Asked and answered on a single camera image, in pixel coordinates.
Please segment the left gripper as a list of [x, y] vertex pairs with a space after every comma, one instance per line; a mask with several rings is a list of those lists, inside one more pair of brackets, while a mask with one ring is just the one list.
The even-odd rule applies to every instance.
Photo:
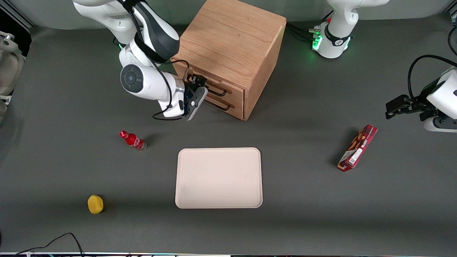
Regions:
[[446, 70], [414, 97], [413, 104], [404, 94], [392, 99], [386, 104], [385, 118], [389, 120], [400, 114], [409, 114], [412, 108], [420, 113], [421, 121], [456, 122], [456, 77], [456, 68]]

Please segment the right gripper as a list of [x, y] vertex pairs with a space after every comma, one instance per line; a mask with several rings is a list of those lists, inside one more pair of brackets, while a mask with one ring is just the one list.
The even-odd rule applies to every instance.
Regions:
[[158, 100], [163, 115], [168, 119], [193, 119], [196, 114], [196, 90], [206, 87], [207, 78], [194, 74], [192, 80], [166, 77], [164, 94]]

